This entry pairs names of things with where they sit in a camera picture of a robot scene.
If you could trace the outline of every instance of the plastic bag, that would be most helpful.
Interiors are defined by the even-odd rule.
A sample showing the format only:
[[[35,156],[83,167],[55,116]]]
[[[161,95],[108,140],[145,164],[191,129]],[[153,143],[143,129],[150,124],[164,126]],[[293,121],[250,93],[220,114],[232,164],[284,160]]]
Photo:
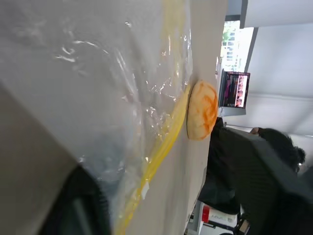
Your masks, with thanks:
[[[1,85],[98,180],[115,227],[182,125],[189,15],[187,0],[0,2]]]

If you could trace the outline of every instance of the dark hair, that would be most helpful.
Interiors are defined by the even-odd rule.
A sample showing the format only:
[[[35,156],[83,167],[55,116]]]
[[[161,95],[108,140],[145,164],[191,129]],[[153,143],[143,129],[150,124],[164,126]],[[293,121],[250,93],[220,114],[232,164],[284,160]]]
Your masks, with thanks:
[[[258,134],[270,144],[284,163],[293,171],[299,171],[299,163],[304,163],[306,153],[302,148],[293,146],[288,135],[271,128],[259,128]]]

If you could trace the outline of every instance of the yellow zipper strip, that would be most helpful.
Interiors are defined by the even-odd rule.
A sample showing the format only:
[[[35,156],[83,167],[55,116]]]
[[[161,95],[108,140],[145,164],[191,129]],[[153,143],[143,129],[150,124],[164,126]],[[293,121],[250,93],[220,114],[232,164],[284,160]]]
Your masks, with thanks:
[[[157,144],[154,147],[154,149],[156,150],[152,151],[152,160],[148,164],[147,170],[141,178],[140,188],[137,189],[135,197],[132,198],[125,207],[124,224],[121,224],[120,226],[118,226],[116,229],[116,233],[114,234],[116,235],[125,234],[126,228],[129,222],[131,221],[134,215],[134,212],[136,208],[138,207],[139,202],[141,200],[141,192],[142,192],[143,187],[145,186],[147,182],[148,183],[151,182],[155,173],[157,172],[157,169],[163,162],[165,156],[169,153],[169,151],[173,147],[173,144],[175,140],[177,139],[177,136],[181,130],[181,127],[185,119],[189,91],[190,91],[190,85],[186,87],[185,92],[183,93],[182,97],[179,99],[179,101],[174,107],[174,110],[171,114],[171,122],[172,122],[171,129],[167,133],[161,146]],[[163,127],[167,128],[167,126],[168,126],[168,122],[165,122]]]

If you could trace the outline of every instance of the hair bun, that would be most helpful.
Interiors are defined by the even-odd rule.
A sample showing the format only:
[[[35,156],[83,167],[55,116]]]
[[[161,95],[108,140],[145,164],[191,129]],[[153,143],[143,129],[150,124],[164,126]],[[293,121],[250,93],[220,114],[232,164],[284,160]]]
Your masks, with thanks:
[[[306,155],[305,151],[302,148],[299,148],[297,146],[294,149],[296,150],[296,152],[298,154],[298,161],[299,161],[299,163],[301,163],[301,164],[304,163],[305,155]]]

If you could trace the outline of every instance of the monitor screen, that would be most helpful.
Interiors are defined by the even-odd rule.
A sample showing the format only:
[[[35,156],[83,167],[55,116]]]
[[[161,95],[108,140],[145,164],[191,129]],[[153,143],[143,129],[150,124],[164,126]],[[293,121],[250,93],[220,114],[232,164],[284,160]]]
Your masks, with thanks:
[[[222,106],[245,108],[248,95],[250,73],[224,72]]]

